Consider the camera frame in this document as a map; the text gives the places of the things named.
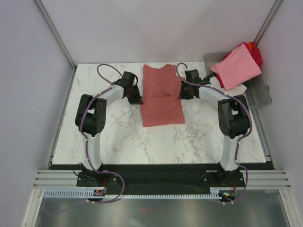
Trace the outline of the salmon red t shirt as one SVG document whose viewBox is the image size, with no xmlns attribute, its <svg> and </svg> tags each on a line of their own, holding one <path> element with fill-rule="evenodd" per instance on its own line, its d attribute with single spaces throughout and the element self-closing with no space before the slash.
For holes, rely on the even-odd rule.
<svg viewBox="0 0 303 227">
<path fill-rule="evenodd" d="M 179 92 L 181 80 L 176 75 L 176 65 L 161 68 L 143 66 L 143 127 L 184 124 Z"/>
</svg>

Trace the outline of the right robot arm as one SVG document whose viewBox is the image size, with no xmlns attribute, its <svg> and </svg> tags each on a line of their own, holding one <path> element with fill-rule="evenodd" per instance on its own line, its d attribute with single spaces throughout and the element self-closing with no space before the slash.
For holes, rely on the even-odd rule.
<svg viewBox="0 0 303 227">
<path fill-rule="evenodd" d="M 198 70 L 185 70 L 185 76 L 181 79 L 181 99 L 200 98 L 217 107 L 219 128 L 224 141 L 216 178 L 220 185 L 228 186 L 234 179 L 240 178 L 240 142 L 252 131 L 246 98 L 244 95 L 231 96 L 209 82 L 202 81 Z"/>
</svg>

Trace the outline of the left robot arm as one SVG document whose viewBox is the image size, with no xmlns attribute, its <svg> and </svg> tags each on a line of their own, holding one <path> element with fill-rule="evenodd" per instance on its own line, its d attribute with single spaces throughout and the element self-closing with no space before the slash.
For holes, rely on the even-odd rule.
<svg viewBox="0 0 303 227">
<path fill-rule="evenodd" d="M 88 94 L 81 96 L 75 124 L 84 140 L 85 161 L 79 174 L 82 181 L 87 180 L 93 186 L 103 183 L 100 136 L 106 124 L 107 107 L 123 98 L 127 98 L 131 105 L 142 105 L 142 96 L 137 83 L 138 77 L 125 71 L 122 77 L 112 82 L 106 90 L 94 96 Z"/>
</svg>

